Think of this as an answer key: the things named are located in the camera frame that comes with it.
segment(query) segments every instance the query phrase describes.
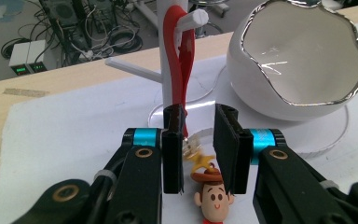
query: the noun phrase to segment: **floor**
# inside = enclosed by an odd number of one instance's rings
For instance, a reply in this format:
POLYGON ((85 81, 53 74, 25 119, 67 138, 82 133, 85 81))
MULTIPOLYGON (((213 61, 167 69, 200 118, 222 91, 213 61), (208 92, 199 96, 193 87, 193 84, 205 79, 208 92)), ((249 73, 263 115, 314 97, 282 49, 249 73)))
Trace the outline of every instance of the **floor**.
MULTIPOLYGON (((156 10, 156 1, 146 1, 147 6, 156 10)), ((213 8, 207 7, 206 10, 209 14, 210 21, 218 25, 224 33, 232 32, 235 30, 241 20, 253 10, 256 6, 264 2, 263 0, 229 0, 226 4, 229 6, 229 11, 225 14, 224 18, 220 17, 213 8)), ((22 11, 18 12, 12 17, 11 21, 0 21, 0 80, 15 78, 17 75, 8 66, 9 60, 5 59, 1 55, 1 48, 7 41, 19 37, 29 37, 34 25, 38 20, 34 17, 34 14, 40 8, 29 2, 24 1, 22 11)), ((132 19, 140 24, 139 36, 143 40, 143 46, 140 50, 156 48, 158 46, 158 35, 156 28, 141 14, 137 9, 134 9, 131 13, 132 19)), ((41 33, 46 26, 36 26, 33 32, 33 38, 41 33)), ((206 28, 207 35, 217 35, 218 32, 208 26, 206 28)), ((53 50, 57 57, 61 56, 60 48, 53 50)))

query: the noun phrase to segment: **blue ring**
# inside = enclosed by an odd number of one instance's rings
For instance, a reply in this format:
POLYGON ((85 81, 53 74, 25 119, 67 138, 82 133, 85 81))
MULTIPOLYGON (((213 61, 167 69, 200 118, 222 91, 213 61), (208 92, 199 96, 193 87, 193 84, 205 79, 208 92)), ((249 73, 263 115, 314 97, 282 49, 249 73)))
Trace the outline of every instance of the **blue ring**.
POLYGON ((258 164, 258 154, 266 147, 275 146, 275 137, 270 129, 250 129, 254 136, 252 165, 258 164))
POLYGON ((133 145, 135 146, 156 146, 157 129, 137 128, 133 135, 133 145))

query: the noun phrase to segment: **cable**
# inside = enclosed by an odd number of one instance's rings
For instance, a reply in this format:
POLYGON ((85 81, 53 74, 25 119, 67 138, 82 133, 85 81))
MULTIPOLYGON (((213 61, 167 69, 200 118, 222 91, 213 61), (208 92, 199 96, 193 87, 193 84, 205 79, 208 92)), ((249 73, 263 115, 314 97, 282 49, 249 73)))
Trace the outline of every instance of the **cable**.
POLYGON ((142 41, 142 38, 135 33, 122 32, 112 36, 110 43, 112 44, 111 47, 116 53, 123 54, 139 50, 144 42, 142 41), (118 41, 122 39, 129 40, 125 41, 124 43, 118 43, 118 41))
POLYGON ((89 39, 91 39, 91 40, 93 40, 93 41, 104 41, 106 37, 105 37, 104 39, 94 39, 94 38, 92 38, 91 35, 89 34, 88 29, 87 29, 87 21, 89 20, 89 16, 90 16, 92 13, 94 13, 94 11, 95 11, 96 8, 97 8, 97 7, 94 6, 94 8, 92 9, 92 11, 87 15, 86 21, 84 22, 84 31, 85 31, 86 35, 89 37, 89 39))
POLYGON ((33 27, 35 27, 36 24, 28 23, 28 24, 22 25, 22 26, 17 30, 17 34, 18 34, 21 38, 28 39, 28 37, 25 37, 25 36, 23 36, 22 34, 20 34, 20 30, 23 29, 24 27, 27 27, 27 26, 33 26, 33 27))
POLYGON ((71 46, 72 46, 72 48, 74 48, 75 50, 77 50, 79 53, 81 53, 81 55, 83 55, 83 57, 87 60, 87 61, 89 61, 90 62, 90 59, 87 57, 87 52, 85 52, 85 51, 83 51, 83 50, 81 50, 81 49, 79 49, 74 43, 72 43, 72 41, 71 41, 71 46))
POLYGON ((40 58, 40 56, 42 56, 42 54, 44 54, 46 52, 46 50, 48 50, 51 47, 51 45, 54 42, 54 37, 55 37, 55 34, 53 34, 51 36, 50 40, 48 41, 48 46, 39 55, 37 55, 37 57, 34 59, 34 72, 35 73, 37 73, 37 66, 36 66, 37 60, 40 58))
POLYGON ((43 20, 39 21, 35 26, 34 28, 32 29, 31 33, 30 33, 30 39, 32 39, 32 34, 34 33, 34 29, 36 28, 36 26, 38 26, 40 23, 42 23, 46 18, 44 18, 43 20))
POLYGON ((37 3, 33 2, 33 1, 29 1, 29 0, 24 0, 25 2, 29 2, 31 4, 34 4, 35 6, 39 7, 40 9, 42 9, 41 6, 39 6, 37 3))
POLYGON ((94 60, 96 58, 102 59, 102 58, 111 56, 115 52, 114 47, 130 44, 134 40, 135 37, 136 37, 135 31, 133 29, 131 29, 129 26, 120 25, 120 26, 113 28, 108 33, 107 41, 105 41, 101 45, 97 45, 97 46, 94 46, 93 48, 91 48, 94 53, 92 60, 94 60), (121 42, 121 43, 112 43, 111 41, 112 41, 112 39, 114 39, 112 36, 116 36, 116 35, 124 33, 123 31, 117 31, 117 32, 113 33, 115 30, 118 30, 120 28, 125 28, 127 30, 130 30, 130 32, 127 32, 127 34, 128 34, 128 38, 130 38, 130 36, 131 36, 131 38, 129 40, 121 42), (105 45, 109 42, 111 43, 111 45, 106 47, 105 45))
POLYGON ((35 38, 34 40, 37 40, 37 38, 38 38, 40 35, 42 35, 43 33, 45 33, 49 28, 51 28, 51 26, 48 26, 48 27, 46 27, 46 29, 44 29, 43 31, 41 31, 41 32, 36 36, 36 38, 35 38))
POLYGON ((105 39, 107 38, 107 32, 106 32, 106 27, 105 27, 105 25, 104 25, 104 22, 103 22, 103 19, 101 19, 101 17, 99 16, 98 17, 98 20, 100 21, 100 23, 101 23, 101 25, 103 26, 103 31, 104 31, 104 33, 105 33, 105 39))
POLYGON ((121 15, 118 15, 123 21, 127 21, 129 22, 131 25, 133 25, 134 27, 136 27, 138 30, 136 31, 136 33, 138 34, 139 30, 141 29, 141 25, 139 24, 138 21, 134 21, 133 18, 132 18, 132 15, 131 13, 126 9, 126 8, 123 8, 119 11, 121 14, 123 14, 126 18, 122 17, 121 15))
POLYGON ((34 14, 34 17, 36 17, 36 18, 39 18, 40 16, 46 17, 45 11, 44 11, 43 9, 38 10, 38 11, 34 14))
POLYGON ((65 38, 65 36, 63 35, 63 29, 62 29, 62 27, 60 26, 60 22, 59 22, 58 19, 56 20, 56 23, 57 23, 57 25, 58 25, 58 28, 60 28, 62 38, 65 38))

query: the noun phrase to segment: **wooden table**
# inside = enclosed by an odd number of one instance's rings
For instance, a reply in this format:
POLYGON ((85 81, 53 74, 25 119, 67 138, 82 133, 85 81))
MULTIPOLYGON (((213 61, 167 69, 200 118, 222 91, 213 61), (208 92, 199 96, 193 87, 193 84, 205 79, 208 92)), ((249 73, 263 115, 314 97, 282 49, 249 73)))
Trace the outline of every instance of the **wooden table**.
MULTIPOLYGON (((358 7, 339 11, 354 23, 358 23, 358 7)), ((225 54, 232 33, 211 36, 196 41, 196 60, 225 54)), ((121 59, 150 70, 158 70, 158 49, 148 49, 120 56, 121 59)), ((131 76, 107 67, 103 61, 83 63, 76 66, 47 71, 45 73, 0 81, 0 148, 1 134, 10 107, 35 97, 71 91, 131 76)))

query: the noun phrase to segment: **electronic equipment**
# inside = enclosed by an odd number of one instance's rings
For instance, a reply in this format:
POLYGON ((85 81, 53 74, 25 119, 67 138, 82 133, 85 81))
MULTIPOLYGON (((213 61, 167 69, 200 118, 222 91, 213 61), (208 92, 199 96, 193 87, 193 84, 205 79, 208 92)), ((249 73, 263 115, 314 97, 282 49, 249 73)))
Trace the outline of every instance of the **electronic equipment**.
POLYGON ((112 2, 109 0, 89 0, 89 9, 98 33, 109 32, 116 25, 112 2))
POLYGON ((56 60, 46 40, 16 44, 9 66, 17 76, 55 69, 56 60))
POLYGON ((8 66, 13 69, 17 76, 31 74, 31 70, 27 66, 27 58, 30 45, 31 44, 27 42, 16 44, 13 47, 8 66))
POLYGON ((60 40, 69 63, 75 63, 81 50, 91 47, 85 35, 86 13, 81 0, 39 0, 54 34, 60 40))
POLYGON ((33 73, 57 68, 55 57, 48 47, 46 40, 38 40, 30 43, 27 64, 33 73))

